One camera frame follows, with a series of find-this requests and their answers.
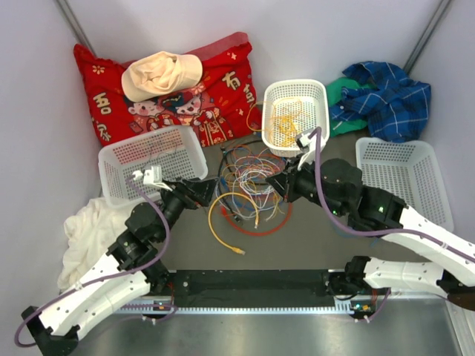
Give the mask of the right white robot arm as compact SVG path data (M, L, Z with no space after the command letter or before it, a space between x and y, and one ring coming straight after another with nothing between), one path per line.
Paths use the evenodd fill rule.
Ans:
M403 199L364 185L362 172L343 159L299 165L266 178L287 202L301 197L322 207L342 231L395 243L423 263L354 257L345 266L348 288L412 289L474 310L474 244L431 222Z

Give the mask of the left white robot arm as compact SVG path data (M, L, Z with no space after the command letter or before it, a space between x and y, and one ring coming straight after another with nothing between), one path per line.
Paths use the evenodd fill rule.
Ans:
M217 179L181 179L158 183L160 199L153 200L132 181L127 182L143 201L125 221L125 230L96 263L71 287L43 306L22 312L23 329L42 355L69 355L105 318L149 292L168 287L168 269L161 258L171 241L171 228L185 210L209 206Z

